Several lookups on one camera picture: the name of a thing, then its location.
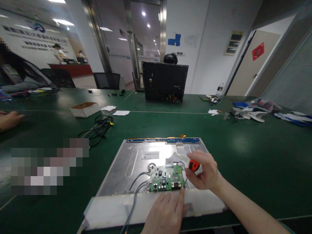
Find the black helmet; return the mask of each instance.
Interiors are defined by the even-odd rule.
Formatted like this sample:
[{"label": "black helmet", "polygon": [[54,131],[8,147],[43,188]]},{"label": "black helmet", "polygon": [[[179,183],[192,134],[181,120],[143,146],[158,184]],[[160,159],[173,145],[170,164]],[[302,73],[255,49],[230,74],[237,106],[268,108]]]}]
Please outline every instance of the black helmet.
[{"label": "black helmet", "polygon": [[163,58],[164,63],[170,63],[170,64],[177,64],[178,63],[178,58],[175,53],[167,54]]}]

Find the cardboard box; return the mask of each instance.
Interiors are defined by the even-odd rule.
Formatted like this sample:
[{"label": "cardboard box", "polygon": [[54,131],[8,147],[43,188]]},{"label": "cardboard box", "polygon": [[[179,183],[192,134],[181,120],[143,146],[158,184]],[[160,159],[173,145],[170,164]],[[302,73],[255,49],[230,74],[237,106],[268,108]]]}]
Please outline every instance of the cardboard box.
[{"label": "cardboard box", "polygon": [[77,106],[70,107],[70,110],[76,117],[87,118],[90,115],[100,111],[100,107],[96,102],[84,102]]}]

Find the green circuit board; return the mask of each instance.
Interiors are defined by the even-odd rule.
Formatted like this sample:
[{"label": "green circuit board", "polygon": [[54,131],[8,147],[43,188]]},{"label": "green circuit board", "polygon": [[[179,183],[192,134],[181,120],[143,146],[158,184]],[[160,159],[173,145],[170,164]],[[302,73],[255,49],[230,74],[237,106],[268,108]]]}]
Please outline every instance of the green circuit board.
[{"label": "green circuit board", "polygon": [[155,166],[150,171],[149,192],[180,189],[184,186],[182,170],[182,167],[179,165],[174,165],[170,168]]}]

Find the water bottle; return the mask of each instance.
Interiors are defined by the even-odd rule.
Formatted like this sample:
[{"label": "water bottle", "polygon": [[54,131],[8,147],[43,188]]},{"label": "water bottle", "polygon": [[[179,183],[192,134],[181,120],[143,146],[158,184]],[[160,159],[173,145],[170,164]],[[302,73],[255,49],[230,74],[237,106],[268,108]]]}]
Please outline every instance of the water bottle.
[{"label": "water bottle", "polygon": [[221,84],[219,84],[219,86],[218,86],[218,88],[217,88],[217,92],[216,92],[216,94],[215,94],[217,97],[220,97],[220,96],[221,96],[221,93],[222,93],[222,91],[223,91],[223,87],[224,87],[224,83],[221,82]]}]

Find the red diamond sign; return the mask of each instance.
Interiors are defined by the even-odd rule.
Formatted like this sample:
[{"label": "red diamond sign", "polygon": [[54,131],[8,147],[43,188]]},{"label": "red diamond sign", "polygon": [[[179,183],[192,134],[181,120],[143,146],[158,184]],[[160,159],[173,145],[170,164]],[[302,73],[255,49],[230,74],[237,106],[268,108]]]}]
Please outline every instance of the red diamond sign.
[{"label": "red diamond sign", "polygon": [[264,42],[262,42],[257,48],[253,50],[253,60],[255,61],[263,54],[264,54]]}]

